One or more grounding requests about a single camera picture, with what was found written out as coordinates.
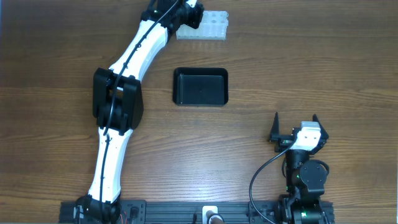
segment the wooden table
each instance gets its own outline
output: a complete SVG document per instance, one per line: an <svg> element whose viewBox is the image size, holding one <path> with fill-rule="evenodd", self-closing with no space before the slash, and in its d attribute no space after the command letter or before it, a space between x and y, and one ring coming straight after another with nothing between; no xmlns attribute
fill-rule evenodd
<svg viewBox="0 0 398 224"><path fill-rule="evenodd" d="M147 0L3 0L0 222L57 222L87 193L98 153L93 74L135 36ZM144 116L124 158L122 199L245 201L275 155L267 135L316 113L330 140L323 200L338 223L395 223L398 148L397 1L219 0L226 41L172 37L143 80ZM222 108L172 102L177 67L224 67ZM285 192L282 159L254 185Z"/></svg>

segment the wooden tabletop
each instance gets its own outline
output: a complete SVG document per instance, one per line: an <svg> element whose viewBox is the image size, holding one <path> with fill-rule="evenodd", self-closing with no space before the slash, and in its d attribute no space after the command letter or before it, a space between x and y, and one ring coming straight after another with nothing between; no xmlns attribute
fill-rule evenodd
<svg viewBox="0 0 398 224"><path fill-rule="evenodd" d="M98 153L93 74L135 36L148 0L4 0L0 48L0 222L57 222L87 193ZM124 158L122 199L249 200L275 155L274 113L290 134L316 113L330 135L323 200L337 223L395 223L398 2L203 0L228 11L226 41L173 36L142 82L144 115ZM172 101L177 67L223 67L221 108ZM282 159L255 200L285 192Z"/></svg>

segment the white ice cube tray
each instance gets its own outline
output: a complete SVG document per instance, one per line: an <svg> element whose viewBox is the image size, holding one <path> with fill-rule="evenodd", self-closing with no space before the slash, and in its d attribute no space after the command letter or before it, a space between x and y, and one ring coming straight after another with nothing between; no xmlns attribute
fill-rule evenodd
<svg viewBox="0 0 398 224"><path fill-rule="evenodd" d="M176 32L177 40L225 40L228 27L226 11L204 11L199 28L181 25Z"/></svg>

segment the wood grain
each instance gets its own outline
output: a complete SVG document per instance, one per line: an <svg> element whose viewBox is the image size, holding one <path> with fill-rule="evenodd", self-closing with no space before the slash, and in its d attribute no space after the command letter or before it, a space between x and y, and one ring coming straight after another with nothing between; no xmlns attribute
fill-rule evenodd
<svg viewBox="0 0 398 224"><path fill-rule="evenodd" d="M398 2L203 1L229 12L227 41L172 37L143 81L145 111L127 147L122 198L248 201L255 170L283 133L316 113L330 140L322 197L337 223L395 223ZM92 78L134 37L145 0L3 0L0 222L57 222L90 187L98 153ZM224 67L222 108L172 102L177 67ZM284 193L277 161L255 199Z"/></svg>

